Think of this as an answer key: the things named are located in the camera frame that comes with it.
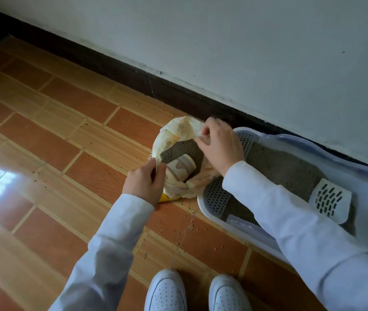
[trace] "white sneaker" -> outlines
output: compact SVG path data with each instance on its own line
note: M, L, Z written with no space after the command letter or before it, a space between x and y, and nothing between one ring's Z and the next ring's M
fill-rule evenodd
M162 270L151 281L144 311L187 311L187 299L180 275Z
M208 293L210 311L252 311L249 299L239 282L229 275L218 275Z

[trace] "hand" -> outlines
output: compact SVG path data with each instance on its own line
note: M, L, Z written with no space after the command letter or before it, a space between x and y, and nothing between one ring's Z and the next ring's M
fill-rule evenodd
M201 132L204 136L210 135L210 144L208 145L202 138L194 140L223 177L236 162L244 160L243 146L239 138L224 121L210 117Z
M156 159L151 158L144 166L128 172L122 193L140 197L155 207L164 189L166 167L160 164L155 174Z

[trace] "person's left hand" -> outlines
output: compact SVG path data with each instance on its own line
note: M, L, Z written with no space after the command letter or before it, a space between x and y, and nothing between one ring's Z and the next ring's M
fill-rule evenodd
M160 164L155 174L156 159L151 158L144 166L128 172L122 193L140 197L155 207L164 189L166 167L166 164Z

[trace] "white sleeve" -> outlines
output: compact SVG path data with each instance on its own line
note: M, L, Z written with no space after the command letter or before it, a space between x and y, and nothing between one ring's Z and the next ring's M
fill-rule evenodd
M122 194L50 310L116 310L134 259L132 250L153 211L143 199Z
M368 249L307 202L241 161L223 189L248 207L328 310L368 310Z

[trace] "white litter scoop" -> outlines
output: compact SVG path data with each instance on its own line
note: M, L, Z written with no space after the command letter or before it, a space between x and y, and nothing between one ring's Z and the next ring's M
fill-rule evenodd
M343 224L348 219L351 197L350 191L322 179L312 191L309 204L337 224Z

